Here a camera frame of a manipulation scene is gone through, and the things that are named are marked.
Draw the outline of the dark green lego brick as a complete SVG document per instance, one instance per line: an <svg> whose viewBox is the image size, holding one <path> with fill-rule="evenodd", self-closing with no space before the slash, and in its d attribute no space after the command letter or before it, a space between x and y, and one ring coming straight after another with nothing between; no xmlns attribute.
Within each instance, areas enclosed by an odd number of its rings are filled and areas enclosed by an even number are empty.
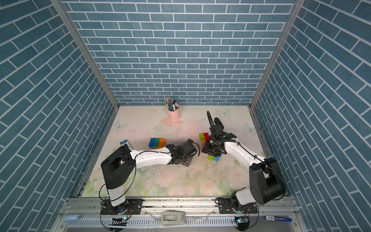
<svg viewBox="0 0 371 232"><path fill-rule="evenodd" d="M153 148L158 149L159 142L160 142L160 139L159 139L159 138L155 138L155 139L154 139L154 145L153 145Z"/></svg>

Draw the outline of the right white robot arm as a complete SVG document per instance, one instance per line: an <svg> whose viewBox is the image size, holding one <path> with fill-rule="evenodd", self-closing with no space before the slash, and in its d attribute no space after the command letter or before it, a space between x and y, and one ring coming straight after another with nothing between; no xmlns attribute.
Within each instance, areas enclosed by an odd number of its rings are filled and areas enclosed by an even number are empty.
<svg viewBox="0 0 371 232"><path fill-rule="evenodd" d="M243 145L233 133L224 131L219 118L213 119L207 112L211 135L205 142L202 152L214 158L230 154L249 169L249 186L231 194L234 211L246 211L248 205L264 205L272 200L279 200L287 193L287 188L278 162L274 158L265 158Z"/></svg>

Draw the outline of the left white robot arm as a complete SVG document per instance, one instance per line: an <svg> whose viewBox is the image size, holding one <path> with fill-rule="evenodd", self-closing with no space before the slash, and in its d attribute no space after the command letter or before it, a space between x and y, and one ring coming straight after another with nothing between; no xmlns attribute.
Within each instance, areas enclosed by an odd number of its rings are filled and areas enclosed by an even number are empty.
<svg viewBox="0 0 371 232"><path fill-rule="evenodd" d="M163 148L153 150L132 150L127 144L119 147L100 165L104 186L109 199L102 199L102 213L104 215L122 215L130 213L130 203L126 193L130 187L124 187L127 179L137 169L152 165L183 165L188 167L195 155L200 155L201 147L193 140L188 139L180 145L168 144Z"/></svg>

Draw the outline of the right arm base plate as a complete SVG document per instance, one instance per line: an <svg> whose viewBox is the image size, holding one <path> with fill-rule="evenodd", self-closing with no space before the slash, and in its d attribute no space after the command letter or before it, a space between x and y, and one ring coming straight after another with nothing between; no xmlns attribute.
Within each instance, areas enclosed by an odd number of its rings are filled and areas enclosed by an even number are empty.
<svg viewBox="0 0 371 232"><path fill-rule="evenodd" d="M255 203L241 205L234 198L218 197L215 199L215 203L220 214L257 214L259 212Z"/></svg>

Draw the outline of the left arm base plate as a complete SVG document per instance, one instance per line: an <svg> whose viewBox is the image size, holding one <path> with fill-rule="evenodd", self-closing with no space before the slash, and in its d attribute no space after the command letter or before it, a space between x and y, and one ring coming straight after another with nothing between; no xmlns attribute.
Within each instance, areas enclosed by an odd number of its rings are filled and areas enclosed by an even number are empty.
<svg viewBox="0 0 371 232"><path fill-rule="evenodd" d="M102 205L102 215L139 215L143 199L126 199L126 201L118 206L113 206L109 199L105 200Z"/></svg>

